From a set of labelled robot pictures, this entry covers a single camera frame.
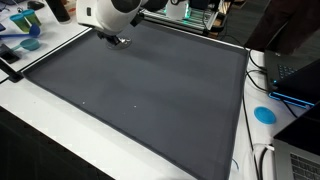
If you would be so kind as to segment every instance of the table surface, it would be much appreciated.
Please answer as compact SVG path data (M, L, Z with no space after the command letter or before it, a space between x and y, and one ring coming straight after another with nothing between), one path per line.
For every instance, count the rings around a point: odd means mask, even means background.
M49 10L46 2L43 2L45 7L36 11L36 15L41 22L41 34L38 40L41 44L40 48L35 51L28 51L23 48L15 51L21 59L10 65L15 71L19 71L27 65L38 60L43 55L52 51L53 49L59 47L61 44L72 39L79 33L89 29L88 27L80 26L77 24L76 16L71 16L72 21L69 24L60 24L53 13ZM19 6L23 9L27 9L27 2L19 3ZM0 16L0 22L6 27L5 31L0 32L0 34L22 34L22 32L10 19L11 15L17 14L17 6L7 6L10 11L2 11ZM4 38L0 40L0 43L6 44L9 48L15 47L25 38ZM0 72L0 82L1 80L7 78L8 76L3 72Z
M44 24L41 27L44 29L44 33L39 38L43 46L39 51L21 52L25 53L23 57L26 59L13 64L12 68L15 70L20 70L36 61L39 57L86 29L78 26L75 20L68 25L60 25L47 8L42 9L41 12L48 17L47 19L40 18ZM9 40L6 40L6 44L9 47L16 45L15 42ZM258 64L263 65L263 53L252 51L252 58ZM256 68L249 62L248 70L251 69ZM265 86L265 79L262 75L257 73L251 75L258 85ZM248 79L245 83L244 96L254 144L271 143L273 135L294 120L281 102L268 98L264 92L257 90ZM0 106L115 179L194 179L142 145L26 79L18 83L5 81L0 85ZM272 110L277 117L277 122L273 125L265 125L257 121L253 111L258 106L265 106ZM304 112L303 109L292 108L298 115ZM230 180L256 179L250 152L251 145L242 107L233 153L233 159L239 164L239 170L233 163ZM268 152L265 158L264 176L265 179L272 180L274 179L272 153Z

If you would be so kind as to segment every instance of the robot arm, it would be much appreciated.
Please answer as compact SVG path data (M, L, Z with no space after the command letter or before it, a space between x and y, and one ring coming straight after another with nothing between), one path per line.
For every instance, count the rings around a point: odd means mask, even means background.
M109 37L119 34L130 24L140 7L157 11L168 0L77 0L77 20Z

